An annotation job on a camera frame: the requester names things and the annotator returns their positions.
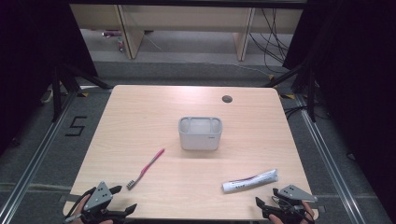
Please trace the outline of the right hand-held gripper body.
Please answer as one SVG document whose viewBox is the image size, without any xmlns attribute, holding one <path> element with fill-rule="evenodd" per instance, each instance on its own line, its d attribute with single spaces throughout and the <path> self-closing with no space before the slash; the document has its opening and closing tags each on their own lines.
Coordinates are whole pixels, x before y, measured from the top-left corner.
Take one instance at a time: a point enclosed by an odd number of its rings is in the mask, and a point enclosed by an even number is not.
<svg viewBox="0 0 396 224">
<path fill-rule="evenodd" d="M 262 210 L 262 216 L 269 218 L 269 215 L 273 214 L 279 217 L 284 224 L 299 224 L 304 218 L 302 201 L 314 203 L 318 201 L 316 196 L 294 185 L 279 189 L 278 193 L 279 197 L 272 196 L 272 200 L 277 204 L 277 207 L 265 205 Z"/>
</svg>

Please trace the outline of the aluminium floor rail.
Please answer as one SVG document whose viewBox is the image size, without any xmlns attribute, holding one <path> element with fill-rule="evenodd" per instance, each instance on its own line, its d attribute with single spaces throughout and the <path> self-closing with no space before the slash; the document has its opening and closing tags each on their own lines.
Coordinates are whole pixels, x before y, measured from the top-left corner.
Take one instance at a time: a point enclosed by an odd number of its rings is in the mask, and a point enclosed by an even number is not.
<svg viewBox="0 0 396 224">
<path fill-rule="evenodd" d="M 350 188 L 347 185 L 343 175 L 341 174 L 338 166 L 335 163 L 334 158 L 318 128 L 318 125 L 311 119 L 307 111 L 302 112 L 305 125 L 310 132 L 315 145 L 318 149 L 318 153 L 323 160 L 323 163 L 329 173 L 329 176 L 334 184 L 334 187 L 338 193 L 338 196 L 346 209 L 346 212 L 351 220 L 352 224 L 366 224 L 365 218 L 363 217 L 357 201 L 351 193 Z"/>
<path fill-rule="evenodd" d="M 58 118 L 53 121 L 43 140 L 40 142 L 39 147 L 35 151 L 35 154 L 33 155 L 32 159 L 28 163 L 27 167 L 25 168 L 23 174 L 21 175 L 21 178 L 19 181 L 15 184 L 14 188 L 12 189 L 11 193 L 9 194 L 5 204 L 1 207 L 0 209 L 0 224 L 9 224 L 11 219 L 14 217 L 14 214 L 16 213 L 19 205 L 21 204 L 21 201 L 28 190 L 32 180 L 34 179 L 41 163 L 45 159 L 49 149 L 50 145 L 52 144 L 53 140 L 55 139 L 55 136 L 57 132 L 59 131 L 60 127 L 62 126 L 64 122 L 64 118 L 77 97 L 77 94 L 74 93 L 69 93 L 65 99 L 64 103 L 61 106 L 62 111 L 60 112 L 60 115 Z"/>
</svg>

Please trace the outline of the grey toothbrush holder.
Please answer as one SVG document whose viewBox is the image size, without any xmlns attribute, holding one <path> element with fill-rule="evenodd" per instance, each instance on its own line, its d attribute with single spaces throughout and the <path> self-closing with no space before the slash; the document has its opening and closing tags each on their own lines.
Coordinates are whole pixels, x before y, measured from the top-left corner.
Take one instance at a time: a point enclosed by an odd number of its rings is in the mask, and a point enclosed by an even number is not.
<svg viewBox="0 0 396 224">
<path fill-rule="evenodd" d="M 222 127 L 222 120 L 216 117 L 183 117 L 178 122 L 181 147 L 185 150 L 216 150 Z"/>
</svg>

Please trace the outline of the pink toothbrush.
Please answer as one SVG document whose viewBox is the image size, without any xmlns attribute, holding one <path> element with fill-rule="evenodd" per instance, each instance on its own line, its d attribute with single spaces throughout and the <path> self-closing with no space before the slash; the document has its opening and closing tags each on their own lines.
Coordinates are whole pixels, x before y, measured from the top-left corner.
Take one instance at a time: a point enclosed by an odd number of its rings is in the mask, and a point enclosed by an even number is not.
<svg viewBox="0 0 396 224">
<path fill-rule="evenodd" d="M 128 184 L 126 185 L 126 188 L 128 190 L 131 190 L 139 181 L 140 179 L 145 175 L 145 173 L 147 172 L 147 170 L 149 169 L 149 167 L 156 161 L 158 160 L 161 155 L 165 152 L 165 149 L 162 148 L 160 149 L 156 155 L 150 160 L 150 162 L 141 170 L 139 176 L 137 177 L 137 179 L 135 180 L 131 180 L 128 182 Z"/>
</svg>

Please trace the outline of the black curtain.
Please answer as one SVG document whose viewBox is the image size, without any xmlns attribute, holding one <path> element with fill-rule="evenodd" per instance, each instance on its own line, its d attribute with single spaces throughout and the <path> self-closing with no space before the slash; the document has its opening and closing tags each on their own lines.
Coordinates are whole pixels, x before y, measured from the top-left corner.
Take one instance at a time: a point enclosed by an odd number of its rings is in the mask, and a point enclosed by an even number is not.
<svg viewBox="0 0 396 224">
<path fill-rule="evenodd" d="M 0 155 L 63 64 L 97 75 L 68 2 L 0 0 Z"/>
<path fill-rule="evenodd" d="M 396 0 L 307 0 L 284 66 L 301 63 L 337 2 L 316 80 L 349 150 L 396 222 Z"/>
</svg>

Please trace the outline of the person's left hand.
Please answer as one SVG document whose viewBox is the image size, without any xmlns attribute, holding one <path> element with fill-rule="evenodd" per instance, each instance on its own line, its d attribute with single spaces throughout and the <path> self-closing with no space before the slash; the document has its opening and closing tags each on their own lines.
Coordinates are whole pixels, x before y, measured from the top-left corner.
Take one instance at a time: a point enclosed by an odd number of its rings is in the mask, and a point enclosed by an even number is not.
<svg viewBox="0 0 396 224">
<path fill-rule="evenodd" d="M 73 212 L 72 216 L 76 216 L 78 214 L 81 213 L 85 203 L 89 200 L 89 198 L 91 197 L 91 195 L 86 195 L 78 204 L 78 206 L 76 207 L 75 211 Z M 70 222 L 70 224 L 84 224 L 80 218 L 75 218 L 74 220 L 72 220 Z M 105 220 L 100 222 L 99 224 L 113 224 L 113 220 L 109 219 L 109 220 Z"/>
</svg>

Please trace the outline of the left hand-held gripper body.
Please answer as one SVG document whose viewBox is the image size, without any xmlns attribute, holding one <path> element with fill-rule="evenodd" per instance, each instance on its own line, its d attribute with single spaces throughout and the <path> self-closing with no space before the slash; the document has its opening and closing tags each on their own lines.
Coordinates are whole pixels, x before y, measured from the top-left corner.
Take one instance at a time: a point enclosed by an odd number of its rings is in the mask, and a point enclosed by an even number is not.
<svg viewBox="0 0 396 224">
<path fill-rule="evenodd" d="M 109 192 L 109 188 L 104 181 L 94 189 L 91 197 L 82 209 L 81 220 L 84 224 L 99 224 L 105 220 L 113 220 L 113 224 L 122 224 L 124 214 L 118 211 L 110 211 L 107 206 L 115 194 Z"/>
</svg>

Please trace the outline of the person's right hand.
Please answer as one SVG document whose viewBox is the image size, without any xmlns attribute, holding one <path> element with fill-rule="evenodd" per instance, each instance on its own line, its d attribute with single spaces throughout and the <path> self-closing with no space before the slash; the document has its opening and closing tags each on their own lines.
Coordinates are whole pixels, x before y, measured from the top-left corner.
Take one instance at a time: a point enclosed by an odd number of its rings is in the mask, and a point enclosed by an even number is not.
<svg viewBox="0 0 396 224">
<path fill-rule="evenodd" d="M 305 201 L 302 201 L 302 205 L 304 207 L 304 218 L 300 221 L 299 224 L 314 224 L 315 213 L 314 213 L 313 209 Z M 277 217 L 273 214 L 269 215 L 269 219 L 273 222 L 273 224 L 284 224 L 283 221 L 279 217 Z"/>
</svg>

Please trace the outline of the black metal stand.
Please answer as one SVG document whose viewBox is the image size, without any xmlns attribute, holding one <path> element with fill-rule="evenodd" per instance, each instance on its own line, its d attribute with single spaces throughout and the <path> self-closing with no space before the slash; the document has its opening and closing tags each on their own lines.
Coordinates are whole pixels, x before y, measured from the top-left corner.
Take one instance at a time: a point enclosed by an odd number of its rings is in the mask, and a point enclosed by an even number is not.
<svg viewBox="0 0 396 224">
<path fill-rule="evenodd" d="M 302 62 L 284 75 L 271 80 L 264 85 L 264 88 L 273 88 L 293 76 L 295 80 L 291 89 L 294 93 L 307 90 L 307 113 L 311 121 L 315 122 L 315 72 L 308 61 Z"/>
<path fill-rule="evenodd" d="M 92 84 L 105 89 L 111 90 L 112 86 L 106 84 L 98 77 L 92 76 L 84 71 L 78 69 L 74 65 L 67 63 L 57 64 L 52 72 L 52 93 L 53 93 L 53 119 L 56 121 L 62 114 L 64 105 L 61 97 L 61 86 L 64 86 L 69 94 L 78 93 L 81 91 L 81 87 L 78 85 L 76 77 L 82 77 L 83 79 L 91 82 Z"/>
</svg>

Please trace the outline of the light wooden desk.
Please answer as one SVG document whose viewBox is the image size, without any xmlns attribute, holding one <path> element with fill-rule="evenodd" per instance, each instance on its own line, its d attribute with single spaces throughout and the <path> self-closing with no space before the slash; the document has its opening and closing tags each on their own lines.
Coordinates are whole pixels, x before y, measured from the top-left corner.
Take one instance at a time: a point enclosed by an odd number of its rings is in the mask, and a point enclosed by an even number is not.
<svg viewBox="0 0 396 224">
<path fill-rule="evenodd" d="M 258 7 L 160 7 L 72 4 L 81 29 L 119 30 L 127 57 L 137 56 L 148 30 L 225 32 L 233 35 L 237 59 L 243 61 L 251 33 L 292 35 L 300 9 Z"/>
</svg>

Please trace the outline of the white toothpaste tube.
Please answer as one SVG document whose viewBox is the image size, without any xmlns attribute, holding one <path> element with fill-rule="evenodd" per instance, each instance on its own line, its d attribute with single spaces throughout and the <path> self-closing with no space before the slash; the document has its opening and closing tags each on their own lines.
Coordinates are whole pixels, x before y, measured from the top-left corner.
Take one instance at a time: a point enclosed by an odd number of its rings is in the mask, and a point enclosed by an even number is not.
<svg viewBox="0 0 396 224">
<path fill-rule="evenodd" d="M 225 182 L 222 184 L 222 190 L 225 193 L 234 192 L 240 189 L 247 189 L 251 187 L 274 183 L 277 180 L 278 180 L 277 169 L 273 169 L 268 172 L 259 175 L 254 175 L 248 178 Z"/>
</svg>

